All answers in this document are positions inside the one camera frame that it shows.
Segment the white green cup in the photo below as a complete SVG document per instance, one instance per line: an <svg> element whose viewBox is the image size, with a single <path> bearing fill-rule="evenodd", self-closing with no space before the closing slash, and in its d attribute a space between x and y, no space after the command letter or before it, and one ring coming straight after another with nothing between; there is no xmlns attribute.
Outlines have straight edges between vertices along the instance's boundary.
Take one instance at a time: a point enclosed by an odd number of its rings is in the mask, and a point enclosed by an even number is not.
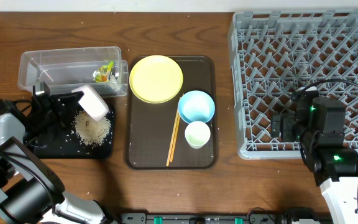
<svg viewBox="0 0 358 224"><path fill-rule="evenodd" d="M194 121L185 129L185 139L193 149L203 147L209 141L210 137L210 128L202 121Z"/></svg>

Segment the pile of rice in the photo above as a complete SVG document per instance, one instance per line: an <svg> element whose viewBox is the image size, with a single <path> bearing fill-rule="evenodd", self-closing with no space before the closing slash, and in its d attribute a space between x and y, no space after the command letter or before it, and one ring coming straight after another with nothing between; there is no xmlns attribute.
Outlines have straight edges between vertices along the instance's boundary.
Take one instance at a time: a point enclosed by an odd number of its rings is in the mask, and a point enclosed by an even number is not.
<svg viewBox="0 0 358 224"><path fill-rule="evenodd" d="M74 132L85 146L101 146L109 134L111 122L104 117L95 121L88 113L81 110L76 113L73 120Z"/></svg>

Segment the pink bowl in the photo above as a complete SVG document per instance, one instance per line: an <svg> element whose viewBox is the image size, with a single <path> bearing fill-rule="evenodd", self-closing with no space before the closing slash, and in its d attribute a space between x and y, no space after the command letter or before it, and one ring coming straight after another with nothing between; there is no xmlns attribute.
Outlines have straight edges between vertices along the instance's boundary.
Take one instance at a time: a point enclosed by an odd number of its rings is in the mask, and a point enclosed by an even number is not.
<svg viewBox="0 0 358 224"><path fill-rule="evenodd" d="M99 122L107 115L109 108L106 102L92 86L83 85L73 89L71 92L83 93L83 96L79 100L79 104L95 121Z"/></svg>

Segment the white tissue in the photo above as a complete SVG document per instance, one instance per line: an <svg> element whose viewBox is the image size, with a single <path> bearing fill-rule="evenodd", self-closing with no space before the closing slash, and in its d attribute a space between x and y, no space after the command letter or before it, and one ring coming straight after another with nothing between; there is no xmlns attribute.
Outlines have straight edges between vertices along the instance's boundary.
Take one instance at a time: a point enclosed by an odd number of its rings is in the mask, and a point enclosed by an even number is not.
<svg viewBox="0 0 358 224"><path fill-rule="evenodd" d="M120 91L121 90L121 75L117 72L112 72L110 74L109 86L113 91Z"/></svg>

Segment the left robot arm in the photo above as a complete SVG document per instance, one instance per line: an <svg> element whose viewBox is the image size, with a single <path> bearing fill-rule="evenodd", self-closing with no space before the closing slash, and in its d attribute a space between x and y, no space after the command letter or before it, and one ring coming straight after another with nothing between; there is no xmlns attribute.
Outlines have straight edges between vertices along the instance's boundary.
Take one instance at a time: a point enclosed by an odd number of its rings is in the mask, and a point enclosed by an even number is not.
<svg viewBox="0 0 358 224"><path fill-rule="evenodd" d="M69 154L81 145L74 118L85 111L78 91L0 100L0 217L6 223L121 223L95 200L70 194L43 158Z"/></svg>

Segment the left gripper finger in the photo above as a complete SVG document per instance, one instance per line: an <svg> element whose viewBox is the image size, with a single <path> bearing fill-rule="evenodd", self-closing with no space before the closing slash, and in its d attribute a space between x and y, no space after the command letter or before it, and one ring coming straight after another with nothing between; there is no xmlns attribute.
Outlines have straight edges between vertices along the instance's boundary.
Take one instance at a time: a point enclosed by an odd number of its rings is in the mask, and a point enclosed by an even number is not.
<svg viewBox="0 0 358 224"><path fill-rule="evenodd" d="M79 109L69 109L65 110L61 114L61 126L63 129L67 129L71 127L71 124L73 120L75 119L75 116Z"/></svg>
<svg viewBox="0 0 358 224"><path fill-rule="evenodd" d="M56 105L58 107L77 108L83 95L84 93L81 91L56 95Z"/></svg>

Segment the blue bowl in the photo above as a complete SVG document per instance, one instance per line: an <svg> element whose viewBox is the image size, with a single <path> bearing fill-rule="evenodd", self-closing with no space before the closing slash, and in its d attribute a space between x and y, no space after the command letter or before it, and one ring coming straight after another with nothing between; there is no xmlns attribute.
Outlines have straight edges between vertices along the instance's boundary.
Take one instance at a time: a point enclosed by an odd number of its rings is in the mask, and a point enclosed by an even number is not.
<svg viewBox="0 0 358 224"><path fill-rule="evenodd" d="M180 118L188 124L194 121L208 123L213 118L215 110L213 98L204 91L189 91L178 102Z"/></svg>

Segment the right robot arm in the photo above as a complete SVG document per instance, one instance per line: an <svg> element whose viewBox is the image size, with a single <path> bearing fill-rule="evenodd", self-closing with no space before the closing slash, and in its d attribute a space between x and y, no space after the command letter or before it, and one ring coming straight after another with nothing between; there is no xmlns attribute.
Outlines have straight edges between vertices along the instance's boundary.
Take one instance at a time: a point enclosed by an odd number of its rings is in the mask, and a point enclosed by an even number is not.
<svg viewBox="0 0 358 224"><path fill-rule="evenodd" d="M344 146L345 113L338 100L304 96L295 113L272 116L271 135L300 144L333 223L358 223L358 152Z"/></svg>

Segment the green orange snack wrapper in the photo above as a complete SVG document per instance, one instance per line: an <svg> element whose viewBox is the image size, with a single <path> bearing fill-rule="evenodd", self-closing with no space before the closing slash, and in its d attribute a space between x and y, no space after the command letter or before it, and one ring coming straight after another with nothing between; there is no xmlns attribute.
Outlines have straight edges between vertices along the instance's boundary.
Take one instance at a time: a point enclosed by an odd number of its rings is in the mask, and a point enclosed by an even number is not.
<svg viewBox="0 0 358 224"><path fill-rule="evenodd" d="M99 67L93 73L93 80L96 83L108 82L110 80L110 76L112 74L113 67L114 67L114 61L110 61L107 65L103 65L103 66Z"/></svg>

